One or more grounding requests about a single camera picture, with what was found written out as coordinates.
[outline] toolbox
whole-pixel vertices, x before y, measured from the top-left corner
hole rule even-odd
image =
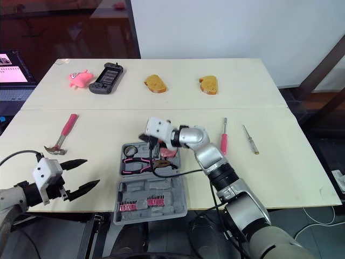
[[[124,150],[128,147],[135,150],[134,154],[125,155]],[[153,150],[153,159],[163,160],[165,158],[160,157],[160,152]],[[155,173],[162,176],[180,173],[179,151],[173,158],[166,158],[166,160],[173,166],[155,168]],[[123,178],[118,186],[114,209],[113,221],[116,225],[186,216],[187,202],[183,178],[181,176],[159,178],[150,169],[147,169],[149,167],[149,147],[146,142],[123,145],[120,163],[119,173]]]

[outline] pink screwdriver handle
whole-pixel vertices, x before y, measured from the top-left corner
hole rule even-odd
[[[220,141],[220,151],[224,155],[226,155],[227,152],[227,134],[222,134],[222,140]]]
[[[67,136],[71,129],[73,128],[76,120],[78,118],[77,114],[71,114],[70,118],[68,119],[68,122],[66,123],[65,127],[63,128],[63,131],[61,132],[62,136]]]

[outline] hammer head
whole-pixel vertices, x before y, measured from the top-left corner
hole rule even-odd
[[[59,148],[57,146],[53,146],[53,147],[46,147],[44,146],[45,150],[47,150],[48,153],[52,154],[52,155],[64,155],[66,154],[66,150]]]

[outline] bread slice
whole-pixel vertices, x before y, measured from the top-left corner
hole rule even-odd
[[[199,79],[201,91],[207,94],[217,94],[218,83],[215,76],[206,76]]]
[[[150,91],[154,93],[163,93],[167,90],[167,86],[165,85],[165,83],[156,74],[153,74],[152,76],[146,78],[144,83],[147,85],[147,88],[149,88]]]

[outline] hammer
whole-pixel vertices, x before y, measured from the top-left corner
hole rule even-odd
[[[55,146],[50,147],[50,148],[44,146],[45,150],[47,150],[48,153],[50,153],[52,155],[64,155],[64,154],[66,154],[67,150],[62,149],[61,145],[63,144],[66,136],[69,134],[69,132],[73,128],[77,118],[78,118],[77,114],[71,114],[71,116],[68,119],[68,122],[66,123],[65,127],[63,128],[63,131],[61,132],[61,136],[59,137],[58,142],[56,142]]]

